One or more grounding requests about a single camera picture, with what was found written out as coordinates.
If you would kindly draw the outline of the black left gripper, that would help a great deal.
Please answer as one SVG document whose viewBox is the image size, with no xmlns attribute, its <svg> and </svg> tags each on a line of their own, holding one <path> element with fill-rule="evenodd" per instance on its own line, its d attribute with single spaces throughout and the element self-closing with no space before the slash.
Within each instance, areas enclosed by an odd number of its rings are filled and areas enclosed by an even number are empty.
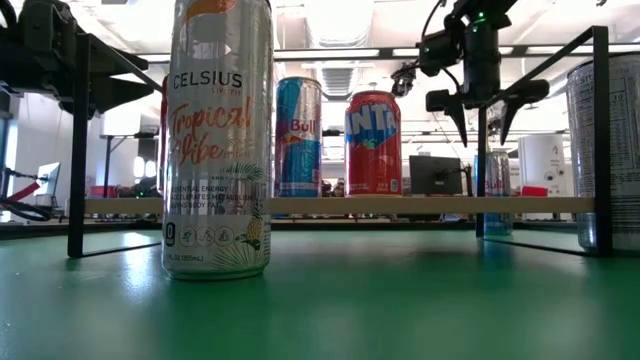
<svg viewBox="0 0 640 360">
<path fill-rule="evenodd" d="M 91 50 L 80 45 L 86 32 L 61 0 L 25 0 L 17 12 L 9 0 L 0 0 L 0 94 L 49 95 L 59 107 L 74 111 L 74 79 L 81 69 L 92 74 L 130 73 L 124 60 L 140 70 L 148 61 L 110 47 Z M 92 103 L 99 113 L 149 96 L 154 88 L 115 78 L 92 80 Z"/>
</svg>

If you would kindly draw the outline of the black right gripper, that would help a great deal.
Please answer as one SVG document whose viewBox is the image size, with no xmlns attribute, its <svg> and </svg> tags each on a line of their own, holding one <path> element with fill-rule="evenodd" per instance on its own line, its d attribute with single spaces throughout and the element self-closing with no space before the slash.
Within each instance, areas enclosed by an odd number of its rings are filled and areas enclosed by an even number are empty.
<svg viewBox="0 0 640 360">
<path fill-rule="evenodd" d="M 479 108 L 500 91 L 500 62 L 498 30 L 490 22 L 469 25 L 463 43 L 463 104 L 465 108 Z M 500 144 L 508 137 L 517 112 L 526 104 L 541 101 L 549 94 L 549 82 L 529 80 L 509 90 L 503 99 Z M 449 116 L 464 146 L 468 145 L 465 114 L 458 94 L 448 90 L 430 91 L 425 95 L 427 112 L 443 112 Z"/>
</svg>

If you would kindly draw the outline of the blue silver Red Bull can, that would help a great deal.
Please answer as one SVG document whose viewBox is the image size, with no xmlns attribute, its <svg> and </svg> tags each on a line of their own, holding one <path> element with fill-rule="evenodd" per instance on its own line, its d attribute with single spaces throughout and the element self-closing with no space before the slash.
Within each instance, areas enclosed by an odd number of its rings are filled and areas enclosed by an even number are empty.
<svg viewBox="0 0 640 360">
<path fill-rule="evenodd" d="M 490 151 L 486 154 L 484 189 L 486 197 L 511 196 L 509 158 L 505 151 Z M 486 213 L 484 234 L 510 235 L 513 222 L 511 213 Z"/>
<path fill-rule="evenodd" d="M 322 89 L 318 81 L 287 77 L 276 87 L 276 197 L 315 198 L 321 192 Z"/>
</svg>

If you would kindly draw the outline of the Celsius tropical vibe can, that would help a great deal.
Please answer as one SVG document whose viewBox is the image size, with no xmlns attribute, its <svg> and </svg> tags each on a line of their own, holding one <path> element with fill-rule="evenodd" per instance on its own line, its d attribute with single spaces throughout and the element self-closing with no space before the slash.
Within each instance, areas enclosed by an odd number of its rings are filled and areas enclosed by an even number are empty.
<svg viewBox="0 0 640 360">
<path fill-rule="evenodd" d="M 176 0 L 167 80 L 162 266 L 226 280 L 269 264 L 269 0 Z"/>
<path fill-rule="evenodd" d="M 609 57 L 612 241 L 640 252 L 640 52 Z M 567 74 L 571 164 L 575 194 L 594 195 L 593 63 Z"/>
</svg>

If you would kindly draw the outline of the red Fanta can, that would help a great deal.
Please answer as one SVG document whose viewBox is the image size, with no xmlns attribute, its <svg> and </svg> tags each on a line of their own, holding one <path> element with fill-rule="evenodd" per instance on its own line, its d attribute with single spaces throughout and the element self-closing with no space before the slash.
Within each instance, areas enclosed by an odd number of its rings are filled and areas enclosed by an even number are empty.
<svg viewBox="0 0 640 360">
<path fill-rule="evenodd" d="M 401 112 L 390 92 L 352 96 L 345 111 L 345 194 L 402 195 Z"/>
</svg>

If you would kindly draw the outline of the black background table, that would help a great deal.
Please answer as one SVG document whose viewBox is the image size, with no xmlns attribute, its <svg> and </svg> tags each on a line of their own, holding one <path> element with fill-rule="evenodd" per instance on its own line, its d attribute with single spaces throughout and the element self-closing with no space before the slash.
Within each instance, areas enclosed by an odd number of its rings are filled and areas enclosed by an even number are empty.
<svg viewBox="0 0 640 360">
<path fill-rule="evenodd" d="M 100 139 L 106 141 L 106 151 L 105 151 L 105 163 L 104 163 L 104 178 L 102 183 L 102 197 L 104 199 L 109 197 L 109 174 L 110 174 L 110 163 L 111 163 L 111 153 L 116 150 L 125 140 L 127 139 L 158 139 L 159 133 L 151 133 L 151 132 L 137 132 L 129 135 L 110 135 L 110 134 L 101 134 L 99 136 Z"/>
</svg>

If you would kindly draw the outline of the black monitor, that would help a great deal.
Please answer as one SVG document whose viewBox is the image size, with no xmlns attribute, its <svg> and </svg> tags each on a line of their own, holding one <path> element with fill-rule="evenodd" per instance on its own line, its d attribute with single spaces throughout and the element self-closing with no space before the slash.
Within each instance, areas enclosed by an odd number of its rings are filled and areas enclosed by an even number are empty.
<svg viewBox="0 0 640 360">
<path fill-rule="evenodd" d="M 409 170 L 412 195 L 462 195 L 458 158 L 411 155 Z"/>
</svg>

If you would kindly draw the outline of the white monitor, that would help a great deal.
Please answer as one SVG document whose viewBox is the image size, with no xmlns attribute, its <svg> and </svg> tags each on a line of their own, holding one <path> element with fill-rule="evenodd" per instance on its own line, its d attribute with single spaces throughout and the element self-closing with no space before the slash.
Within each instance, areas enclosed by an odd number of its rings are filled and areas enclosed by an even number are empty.
<svg viewBox="0 0 640 360">
<path fill-rule="evenodd" d="M 38 195 L 54 196 L 60 173 L 60 162 L 49 163 L 38 167 L 36 183 L 39 188 L 34 192 Z"/>
</svg>

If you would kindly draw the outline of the green table mat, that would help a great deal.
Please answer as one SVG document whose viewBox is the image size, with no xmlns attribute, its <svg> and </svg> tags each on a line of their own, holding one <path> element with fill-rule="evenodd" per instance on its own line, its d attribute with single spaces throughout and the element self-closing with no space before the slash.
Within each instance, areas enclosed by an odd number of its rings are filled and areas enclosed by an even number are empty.
<svg viewBox="0 0 640 360">
<path fill-rule="evenodd" d="M 276 232 L 259 276 L 170 279 L 158 233 L 0 242 L 0 360 L 640 360 L 640 258 L 471 231 Z"/>
</svg>

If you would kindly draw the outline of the wooden shelf with black frame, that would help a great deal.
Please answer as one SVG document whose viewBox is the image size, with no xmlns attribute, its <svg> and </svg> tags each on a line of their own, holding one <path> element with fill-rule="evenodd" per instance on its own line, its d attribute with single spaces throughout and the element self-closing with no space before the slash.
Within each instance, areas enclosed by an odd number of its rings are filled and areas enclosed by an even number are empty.
<svg viewBox="0 0 640 360">
<path fill-rule="evenodd" d="M 562 58 L 568 56 L 581 45 L 591 43 L 592 60 L 594 65 L 594 196 L 592 197 L 487 197 L 484 182 L 486 173 L 486 140 L 487 116 L 489 106 L 498 101 L 512 100 L 512 95 L 523 90 L 525 83 L 548 69 Z M 479 134 L 479 168 L 477 177 L 476 196 L 453 197 L 422 197 L 422 198 L 273 198 L 266 200 L 265 210 L 275 214 L 346 214 L 346 213 L 378 213 L 378 214 L 436 214 L 436 213 L 470 213 L 476 214 L 476 237 L 484 238 L 483 229 L 486 214 L 489 213 L 586 213 L 594 214 L 596 218 L 596 250 L 592 251 L 596 257 L 609 257 L 613 253 L 612 240 L 612 201 L 610 190 L 610 105 L 609 105 L 609 40 L 608 28 L 605 26 L 591 26 L 567 45 L 561 47 L 541 65 L 524 75 L 515 84 L 501 91 L 478 110 L 480 125 Z M 86 135 L 87 125 L 83 125 Z M 67 237 L 67 255 L 77 259 L 88 256 L 106 255 L 153 245 L 122 247 L 98 252 L 85 253 L 83 248 L 84 215 L 89 213 L 126 213 L 145 214 L 163 211 L 163 201 L 158 198 L 134 199 L 89 199 L 85 195 L 77 194 L 84 188 L 84 175 L 80 175 L 80 168 L 86 165 L 87 145 L 76 144 L 76 135 L 81 135 L 81 127 L 73 136 L 72 145 L 72 175 L 70 199 L 70 215 Z"/>
</svg>

